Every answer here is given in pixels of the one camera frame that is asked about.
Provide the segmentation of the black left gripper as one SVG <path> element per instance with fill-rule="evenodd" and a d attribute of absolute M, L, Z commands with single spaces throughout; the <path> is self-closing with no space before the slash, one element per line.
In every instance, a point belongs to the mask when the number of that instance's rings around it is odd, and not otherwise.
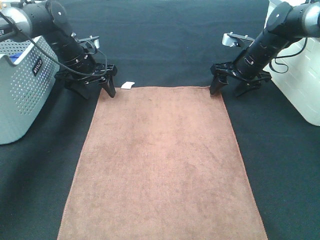
<path fill-rule="evenodd" d="M 82 98 L 88 100 L 90 93 L 85 84 L 98 82 L 99 85 L 107 92 L 107 94 L 114 98 L 116 96 L 116 89 L 113 82 L 113 77 L 118 73 L 115 64 L 101 64 L 95 66 L 92 73 L 81 73 L 69 70 L 58 71 L 54 77 L 56 80 L 64 81 L 65 88 L 72 91 Z"/>

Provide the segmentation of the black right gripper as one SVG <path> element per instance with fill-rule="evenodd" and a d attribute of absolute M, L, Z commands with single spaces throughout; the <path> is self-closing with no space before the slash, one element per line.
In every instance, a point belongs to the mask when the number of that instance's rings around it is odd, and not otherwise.
<path fill-rule="evenodd" d="M 228 85 L 227 77 L 242 81 L 234 90 L 236 97 L 240 97 L 253 90 L 258 90 L 262 86 L 261 81 L 268 82 L 272 79 L 271 74 L 264 70 L 250 76 L 245 76 L 231 62 L 214 63 L 210 67 L 210 71 L 213 75 L 209 88 L 211 95 L 216 95 L 220 92 L 221 88 Z"/>

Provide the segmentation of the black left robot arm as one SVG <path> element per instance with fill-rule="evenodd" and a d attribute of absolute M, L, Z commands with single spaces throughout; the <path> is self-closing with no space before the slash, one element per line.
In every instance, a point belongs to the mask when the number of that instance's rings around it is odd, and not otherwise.
<path fill-rule="evenodd" d="M 88 99 L 88 84 L 97 82 L 112 98 L 116 95 L 113 77 L 114 64 L 97 63 L 93 56 L 99 52 L 99 37 L 78 39 L 67 18 L 66 9 L 56 0 L 20 0 L 11 2 L 0 12 L 0 40 L 25 42 L 36 48 L 34 38 L 42 36 L 57 59 L 50 60 L 60 66 L 55 74 L 66 89 Z"/>

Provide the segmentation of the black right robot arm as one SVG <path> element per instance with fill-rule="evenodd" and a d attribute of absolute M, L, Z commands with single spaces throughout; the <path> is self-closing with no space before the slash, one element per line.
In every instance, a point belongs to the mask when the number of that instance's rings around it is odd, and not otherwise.
<path fill-rule="evenodd" d="M 228 85 L 227 77 L 240 80 L 235 95 L 241 96 L 257 90 L 262 82 L 271 80 L 271 74 L 264 67 L 278 58 L 278 54 L 291 44 L 303 38 L 320 36 L 320 3 L 291 6 L 280 3 L 269 15 L 266 25 L 256 39 L 228 33 L 229 45 L 241 47 L 242 51 L 233 61 L 215 63 L 210 70 L 213 79 L 210 94 L 214 95 Z"/>

